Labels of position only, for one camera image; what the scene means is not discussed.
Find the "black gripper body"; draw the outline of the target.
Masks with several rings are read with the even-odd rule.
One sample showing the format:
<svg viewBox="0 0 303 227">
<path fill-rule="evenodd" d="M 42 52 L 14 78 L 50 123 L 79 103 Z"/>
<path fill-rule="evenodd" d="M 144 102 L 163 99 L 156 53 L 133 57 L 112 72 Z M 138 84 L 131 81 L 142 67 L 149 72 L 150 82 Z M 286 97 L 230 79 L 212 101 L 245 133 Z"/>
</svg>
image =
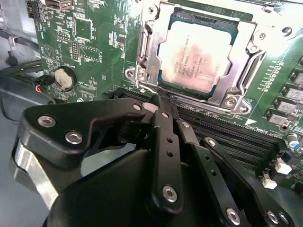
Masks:
<svg viewBox="0 0 303 227">
<path fill-rule="evenodd" d="M 216 227 L 218 219 L 192 153 L 164 162 L 149 149 L 129 152 L 68 186 L 55 200 L 49 227 Z"/>
</svg>

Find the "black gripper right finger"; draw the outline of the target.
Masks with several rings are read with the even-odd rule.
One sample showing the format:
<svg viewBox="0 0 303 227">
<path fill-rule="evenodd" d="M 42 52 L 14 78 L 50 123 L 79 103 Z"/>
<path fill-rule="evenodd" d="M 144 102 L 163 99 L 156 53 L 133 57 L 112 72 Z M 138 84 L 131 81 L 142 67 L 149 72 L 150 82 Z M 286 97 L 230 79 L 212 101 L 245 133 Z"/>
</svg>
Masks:
<svg viewBox="0 0 303 227">
<path fill-rule="evenodd" d="M 217 227 L 294 227 L 291 216 L 266 192 L 262 183 L 251 177 L 213 138 L 197 137 L 177 107 L 164 101 L 176 123 L 181 144 L 198 166 L 218 219 Z"/>
</svg>

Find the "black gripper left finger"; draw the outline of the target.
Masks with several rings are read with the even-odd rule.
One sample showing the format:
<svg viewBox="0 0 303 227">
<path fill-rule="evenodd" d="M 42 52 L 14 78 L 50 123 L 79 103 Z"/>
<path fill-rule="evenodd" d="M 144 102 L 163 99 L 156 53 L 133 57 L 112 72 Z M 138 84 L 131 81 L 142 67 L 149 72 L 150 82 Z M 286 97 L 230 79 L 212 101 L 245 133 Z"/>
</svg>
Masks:
<svg viewBox="0 0 303 227">
<path fill-rule="evenodd" d="M 138 143 L 139 135 L 150 135 L 147 145 L 164 162 L 167 152 L 179 158 L 179 140 L 173 132 L 177 114 L 171 103 L 149 110 L 127 97 L 101 101 L 39 105 L 26 109 L 20 118 L 12 151 L 15 179 L 40 194 L 51 208 L 60 191 L 80 179 L 80 166 L 92 148 L 105 149 L 119 143 Z"/>
</svg>

